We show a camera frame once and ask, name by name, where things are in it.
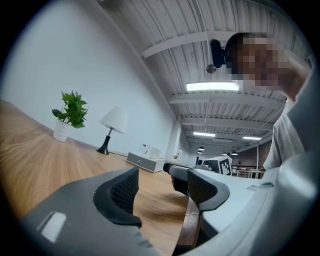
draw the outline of fluorescent light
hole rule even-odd
[[[186,89],[188,92],[209,90],[238,91],[239,85],[235,82],[193,82],[187,83]]]
[[[193,132],[193,135],[208,136],[208,137],[214,137],[214,136],[216,136],[216,135],[213,134],[213,133],[196,132],[196,131]]]
[[[242,139],[255,140],[255,141],[260,141],[261,140],[261,138],[259,138],[259,137],[248,137],[248,136],[244,136]]]

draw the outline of green leaves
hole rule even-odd
[[[73,91],[70,94],[61,93],[64,108],[62,107],[62,112],[58,109],[52,109],[53,115],[67,124],[71,123],[71,126],[74,128],[85,127],[83,124],[86,120],[84,116],[87,114],[89,108],[82,107],[87,104],[84,100],[81,100],[82,95],[77,92],[74,94]]]
[[[58,109],[52,109],[52,114],[53,114],[55,117],[58,117],[58,115],[61,114],[61,111],[58,110]]]

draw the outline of wooden floor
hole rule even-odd
[[[100,154],[70,138],[55,140],[52,130],[5,101],[0,101],[0,164],[2,186],[19,219],[66,183],[133,166],[123,156]],[[167,173],[139,170],[133,214],[142,220],[142,234],[163,255],[174,251],[187,204]]]

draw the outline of black mesh pad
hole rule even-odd
[[[140,228],[140,218],[133,216],[138,190],[139,169],[134,167],[100,185],[93,195],[93,202],[98,211],[114,224]]]
[[[135,171],[130,176],[111,188],[111,199],[128,214],[134,213],[135,196],[139,190],[139,172]]]
[[[188,189],[192,200],[197,206],[217,194],[217,188],[214,185],[190,171],[188,171]]]

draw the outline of ceiling beam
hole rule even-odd
[[[215,134],[214,139],[242,140],[244,137],[243,135],[237,135],[237,134],[216,133],[216,132],[212,132],[212,133]],[[197,136],[197,135],[194,135],[193,131],[187,131],[187,130],[184,131],[184,134],[186,136]]]
[[[206,103],[208,102],[208,92],[195,92],[172,95],[168,98],[170,104],[183,103]],[[280,109],[286,104],[284,101],[276,99],[248,95],[242,93],[210,92],[210,102],[214,103],[235,103],[259,106],[269,109]]]
[[[221,139],[221,138],[213,138],[213,139],[205,139],[204,137],[201,136],[195,136],[195,135],[188,135],[188,139],[195,139],[195,140],[205,140],[205,141],[211,141],[213,143],[221,143],[222,145],[231,145],[235,144],[236,141],[228,140],[228,139]]]
[[[228,41],[229,38],[232,37],[234,34],[235,32],[230,32],[230,31],[213,31],[213,32],[208,31],[209,39],[217,39],[219,41]],[[168,50],[176,46],[182,46],[182,45],[202,42],[206,40],[207,40],[207,37],[204,31],[184,34],[184,35],[180,35],[180,36],[162,41],[160,43],[157,43],[156,45],[151,46],[150,48],[143,51],[141,55],[142,57],[147,58],[151,55],[160,53],[162,51]]]
[[[295,24],[292,18],[273,0],[264,0],[263,2],[261,0],[244,0],[244,1],[255,3],[257,5],[268,8],[272,12],[275,12],[283,16],[284,18],[286,18],[290,23]]]
[[[203,126],[205,123],[204,117],[183,117],[181,118],[181,124],[187,126]],[[232,128],[242,128],[242,129],[259,129],[264,122],[257,121],[247,121],[238,119],[224,119],[224,118],[207,118],[207,126],[217,126],[217,127],[232,127]],[[260,130],[272,131],[274,125],[272,123],[265,124]]]
[[[209,144],[209,145],[215,145],[215,146],[221,146],[221,147],[229,147],[232,148],[236,145],[237,148],[241,147],[241,144],[239,143],[225,143],[225,142],[214,142],[211,139],[200,139],[200,138],[187,138],[188,142],[193,143],[199,143],[199,144]]]
[[[273,133],[272,132],[268,132],[265,136],[263,136],[263,139],[259,140],[259,141],[256,141],[256,142],[252,142],[250,143],[249,146],[246,146],[246,147],[243,147],[243,148],[240,148],[237,150],[237,152],[242,152],[242,151],[246,151],[246,150],[249,150],[249,149],[252,149],[254,147],[256,147],[257,145],[262,145],[268,141],[271,141],[272,140],[272,137],[273,137]]]

